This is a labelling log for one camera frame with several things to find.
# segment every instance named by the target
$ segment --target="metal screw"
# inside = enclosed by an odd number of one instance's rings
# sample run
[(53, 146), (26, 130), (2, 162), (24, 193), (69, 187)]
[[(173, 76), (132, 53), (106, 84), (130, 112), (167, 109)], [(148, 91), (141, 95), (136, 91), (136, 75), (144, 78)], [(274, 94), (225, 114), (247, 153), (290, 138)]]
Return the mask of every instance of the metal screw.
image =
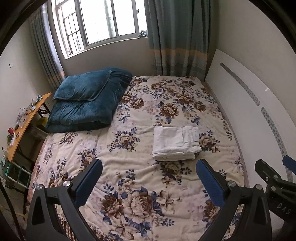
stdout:
[(37, 190), (40, 190), (40, 189), (42, 189), (42, 188), (43, 188), (43, 185), (42, 185), (42, 184), (39, 184), (39, 185), (37, 185), (37, 187), (36, 187)]
[(63, 182), (63, 186), (64, 187), (68, 187), (68, 186), (70, 186), (71, 185), (71, 182), (70, 181), (64, 181)]
[(229, 182), (228, 182), (228, 185), (229, 185), (230, 187), (235, 187), (236, 183), (235, 183), (234, 181), (229, 181)]
[(257, 185), (256, 185), (256, 188), (257, 188), (258, 190), (262, 190), (262, 186), (261, 186), (260, 184), (257, 184)]

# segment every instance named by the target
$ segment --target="red cup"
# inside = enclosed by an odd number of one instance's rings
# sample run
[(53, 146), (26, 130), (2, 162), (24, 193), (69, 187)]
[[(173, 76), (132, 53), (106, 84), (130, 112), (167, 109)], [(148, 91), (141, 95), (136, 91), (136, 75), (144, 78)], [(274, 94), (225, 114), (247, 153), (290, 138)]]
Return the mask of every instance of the red cup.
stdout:
[(11, 128), (11, 127), (10, 127), (10, 128), (8, 129), (8, 132), (9, 132), (10, 135), (13, 135), (13, 133), (15, 132), (15, 130), (14, 130), (14, 128)]

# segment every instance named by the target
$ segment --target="teal curtain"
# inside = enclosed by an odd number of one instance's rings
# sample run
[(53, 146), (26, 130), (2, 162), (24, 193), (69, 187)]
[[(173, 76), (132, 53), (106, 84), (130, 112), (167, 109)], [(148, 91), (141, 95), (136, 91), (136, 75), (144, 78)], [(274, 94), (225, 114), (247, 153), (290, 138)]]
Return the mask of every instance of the teal curtain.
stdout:
[(204, 80), (210, 0), (144, 0), (154, 74)]
[(30, 30), (36, 53), (42, 64), (47, 80), (54, 90), (65, 79), (49, 28), (47, 4), (43, 4), (30, 17)]

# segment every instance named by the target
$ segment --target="floral bedspread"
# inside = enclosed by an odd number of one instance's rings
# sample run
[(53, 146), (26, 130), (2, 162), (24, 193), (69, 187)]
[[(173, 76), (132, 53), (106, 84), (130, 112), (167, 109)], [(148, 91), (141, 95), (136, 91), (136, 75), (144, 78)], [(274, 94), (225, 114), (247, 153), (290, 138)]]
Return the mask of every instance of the floral bedspread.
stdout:
[[(152, 159), (155, 125), (198, 126), (195, 160)], [(98, 158), (103, 173), (79, 210), (100, 240), (198, 240), (219, 211), (195, 172), (205, 158), (226, 180), (244, 185), (232, 131), (198, 78), (134, 77), (109, 128), (51, 134), (37, 159), (28, 195), (72, 180)], [(227, 233), (240, 216), (238, 209)], [(65, 216), (58, 214), (74, 240)]]

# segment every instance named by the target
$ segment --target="window frame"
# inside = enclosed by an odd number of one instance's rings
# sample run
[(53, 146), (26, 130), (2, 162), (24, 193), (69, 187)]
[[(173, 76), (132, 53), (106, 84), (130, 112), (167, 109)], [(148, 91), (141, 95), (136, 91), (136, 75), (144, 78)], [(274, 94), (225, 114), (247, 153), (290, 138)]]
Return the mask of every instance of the window frame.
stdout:
[(55, 2), (55, 14), (57, 17), (57, 22), (58, 22), (58, 27), (60, 30), (60, 34), (62, 37), (62, 42), (64, 45), (64, 48), (66, 50), (66, 54), (67, 57), (71, 57), (73, 55), (76, 55), (84, 50), (88, 50), (97, 46), (101, 46), (104, 44), (108, 44), (108, 43), (112, 43), (112, 42), (116, 42), (116, 41), (120, 41), (120, 40), (124, 40), (124, 39), (131, 39), (131, 38), (137, 38), (140, 34), (139, 32), (139, 23), (138, 23), (138, 15), (137, 15), (137, 8), (136, 8), (136, 0), (131, 0), (132, 2), (132, 9), (133, 9), (133, 20), (134, 20), (134, 25), (135, 25), (135, 33), (132, 34), (125, 34), (125, 35), (119, 35), (118, 34), (118, 29), (117, 29), (117, 22), (116, 22), (116, 16), (115, 16), (115, 10), (114, 10), (114, 2), (113, 0), (111, 1), (111, 8), (112, 8), (112, 16), (113, 16), (113, 21), (114, 21), (114, 28), (115, 28), (115, 37), (111, 37), (108, 39), (103, 39), (100, 41), (97, 41), (95, 43), (88, 43), (87, 40), (87, 35), (86, 35), (86, 31), (85, 31), (85, 26), (84, 26), (84, 21), (83, 21), (83, 14), (82, 14), (82, 10), (81, 10), (81, 5), (80, 5), (80, 0), (74, 0), (75, 3), (75, 10), (76, 10), (76, 17), (77, 17), (77, 21), (78, 21), (78, 26), (79, 26), (79, 31), (81, 34), (81, 38), (82, 38), (82, 42), (83, 42), (83, 46), (84, 49), (83, 50), (79, 50), (76, 53), (73, 53), (72, 49), (71, 49), (71, 45), (69, 44), (69, 37), (67, 34), (67, 31), (65, 29), (65, 24), (64, 24), (64, 18), (62, 16), (62, 10), (61, 10), (61, 6), (68, 2), (69, 0), (64, 0), (60, 3), (57, 4), (57, 0), (52, 0)]

